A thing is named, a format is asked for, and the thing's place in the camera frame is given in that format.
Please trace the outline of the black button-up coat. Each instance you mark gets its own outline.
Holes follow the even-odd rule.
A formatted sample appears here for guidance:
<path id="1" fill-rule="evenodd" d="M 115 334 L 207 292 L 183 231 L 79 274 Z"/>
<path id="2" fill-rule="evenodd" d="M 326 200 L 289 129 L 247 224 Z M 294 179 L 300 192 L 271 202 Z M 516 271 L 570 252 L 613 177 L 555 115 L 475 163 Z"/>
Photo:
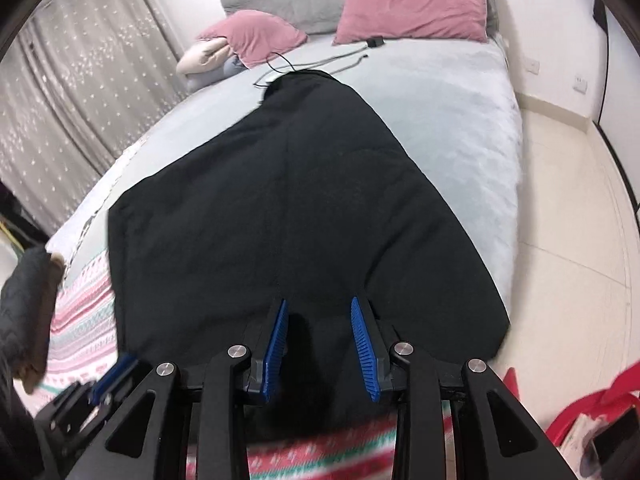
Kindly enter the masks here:
<path id="1" fill-rule="evenodd" d="M 199 373 L 290 308 L 277 397 L 256 440 L 380 414 L 364 388 L 350 304 L 365 296 L 434 358 L 490 359 L 509 327 L 480 254 L 378 114 L 320 72 L 278 78 L 226 131 L 127 190 L 107 247 L 117 345 Z"/>

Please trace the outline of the hanging dark clothes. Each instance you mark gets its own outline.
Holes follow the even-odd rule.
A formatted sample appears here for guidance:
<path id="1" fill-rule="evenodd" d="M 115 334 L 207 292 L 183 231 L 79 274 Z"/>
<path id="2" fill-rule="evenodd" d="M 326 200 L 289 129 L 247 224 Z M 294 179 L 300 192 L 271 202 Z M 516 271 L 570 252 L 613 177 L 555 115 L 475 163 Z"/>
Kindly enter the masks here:
<path id="1" fill-rule="evenodd" d="M 49 237 L 26 214 L 20 201 L 0 182 L 1 222 L 23 248 L 44 246 Z"/>

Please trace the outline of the folded brown jacket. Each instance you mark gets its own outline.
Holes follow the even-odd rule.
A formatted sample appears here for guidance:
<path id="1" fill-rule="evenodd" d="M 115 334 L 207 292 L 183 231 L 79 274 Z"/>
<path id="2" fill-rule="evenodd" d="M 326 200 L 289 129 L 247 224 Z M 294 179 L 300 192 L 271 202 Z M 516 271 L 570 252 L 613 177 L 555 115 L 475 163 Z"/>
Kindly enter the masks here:
<path id="1" fill-rule="evenodd" d="M 29 358 L 28 364 L 24 366 L 21 377 L 23 388 L 27 394 L 34 393 L 35 388 L 42 382 L 46 374 L 51 321 L 55 311 L 58 286 L 62 282 L 64 272 L 63 257 L 57 252 L 50 254 L 40 294 L 34 348 L 32 348 L 32 356 Z"/>

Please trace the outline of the folded black puffer jacket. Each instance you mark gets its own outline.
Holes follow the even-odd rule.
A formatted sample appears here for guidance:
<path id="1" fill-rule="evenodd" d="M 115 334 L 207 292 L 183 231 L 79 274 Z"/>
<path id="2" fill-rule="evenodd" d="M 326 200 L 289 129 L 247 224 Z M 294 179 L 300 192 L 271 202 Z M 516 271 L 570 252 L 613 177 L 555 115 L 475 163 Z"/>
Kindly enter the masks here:
<path id="1" fill-rule="evenodd" d="M 32 356 L 49 253 L 26 250 L 1 289 L 1 477 L 32 479 L 42 471 L 32 422 L 14 389 Z"/>

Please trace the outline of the white fringed throw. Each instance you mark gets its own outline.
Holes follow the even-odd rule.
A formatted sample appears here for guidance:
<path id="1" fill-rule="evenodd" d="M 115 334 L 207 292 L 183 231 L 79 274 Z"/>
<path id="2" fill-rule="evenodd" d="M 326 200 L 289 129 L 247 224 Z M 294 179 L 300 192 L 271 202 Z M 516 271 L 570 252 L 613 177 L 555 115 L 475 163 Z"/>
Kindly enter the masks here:
<path id="1" fill-rule="evenodd" d="M 108 210 L 130 188 L 130 171 L 145 141 L 142 138 L 126 148 L 48 241 L 47 251 L 62 256 L 69 274 L 79 272 L 106 249 Z"/>

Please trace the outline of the grey bed sheet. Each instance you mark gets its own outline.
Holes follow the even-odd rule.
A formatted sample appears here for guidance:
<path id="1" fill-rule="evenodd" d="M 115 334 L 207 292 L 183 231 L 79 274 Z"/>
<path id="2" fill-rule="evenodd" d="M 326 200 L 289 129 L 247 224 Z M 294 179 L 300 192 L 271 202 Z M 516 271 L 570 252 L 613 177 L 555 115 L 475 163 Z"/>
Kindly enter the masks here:
<path id="1" fill-rule="evenodd" d="M 383 119 L 469 234 L 501 297 L 509 299 L 523 131 L 506 57 L 495 41 L 401 39 L 370 49 L 315 36 L 275 66 L 246 70 L 176 106 L 139 139 L 146 141 L 130 171 L 131 186 L 258 107 L 265 85 L 280 73 L 309 65 L 352 87 Z M 105 250 L 79 272 L 69 274 L 66 266 L 59 314 L 86 310 L 94 296 L 106 293 Z"/>

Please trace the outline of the folded grey-blue blanket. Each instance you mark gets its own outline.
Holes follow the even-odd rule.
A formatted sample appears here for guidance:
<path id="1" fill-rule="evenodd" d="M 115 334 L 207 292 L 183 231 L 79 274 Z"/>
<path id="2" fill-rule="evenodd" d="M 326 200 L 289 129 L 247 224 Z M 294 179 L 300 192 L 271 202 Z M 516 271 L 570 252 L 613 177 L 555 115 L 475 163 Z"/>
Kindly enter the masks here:
<path id="1" fill-rule="evenodd" d="M 186 75 L 186 88 L 190 93 L 194 93 L 198 90 L 211 86 L 212 84 L 218 84 L 218 82 L 242 73 L 244 70 L 246 70 L 246 66 L 236 55 L 233 55 L 231 58 L 228 58 L 224 64 L 214 68 L 213 70 L 209 70 L 204 73 Z"/>

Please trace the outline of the grey dotted curtain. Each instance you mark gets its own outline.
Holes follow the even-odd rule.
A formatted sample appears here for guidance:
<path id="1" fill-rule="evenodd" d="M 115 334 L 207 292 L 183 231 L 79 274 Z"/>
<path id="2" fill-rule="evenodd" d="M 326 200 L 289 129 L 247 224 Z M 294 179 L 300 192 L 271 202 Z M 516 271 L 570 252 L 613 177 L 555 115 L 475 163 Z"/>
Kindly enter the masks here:
<path id="1" fill-rule="evenodd" d="M 1 182 L 54 233 L 186 97 L 155 0 L 48 0 L 1 61 Z"/>

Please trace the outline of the pink pillow on bedding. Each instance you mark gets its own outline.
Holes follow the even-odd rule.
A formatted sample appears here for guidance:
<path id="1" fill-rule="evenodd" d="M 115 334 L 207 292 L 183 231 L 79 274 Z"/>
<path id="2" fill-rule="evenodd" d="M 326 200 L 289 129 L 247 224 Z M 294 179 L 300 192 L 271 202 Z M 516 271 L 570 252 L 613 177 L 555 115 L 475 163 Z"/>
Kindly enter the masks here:
<path id="1" fill-rule="evenodd" d="M 283 18 L 256 10 L 235 12 L 206 28 L 196 39 L 226 38 L 231 50 L 247 67 L 273 60 L 300 47 L 308 36 Z"/>

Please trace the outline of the pink pillow near headboard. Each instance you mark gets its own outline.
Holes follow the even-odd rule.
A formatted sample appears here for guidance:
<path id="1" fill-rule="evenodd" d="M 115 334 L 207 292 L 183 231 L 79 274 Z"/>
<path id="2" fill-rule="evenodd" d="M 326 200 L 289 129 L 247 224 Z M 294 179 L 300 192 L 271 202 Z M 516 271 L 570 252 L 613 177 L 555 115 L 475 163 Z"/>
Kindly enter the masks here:
<path id="1" fill-rule="evenodd" d="M 486 42 L 487 0 L 345 0 L 334 42 L 462 39 Z"/>

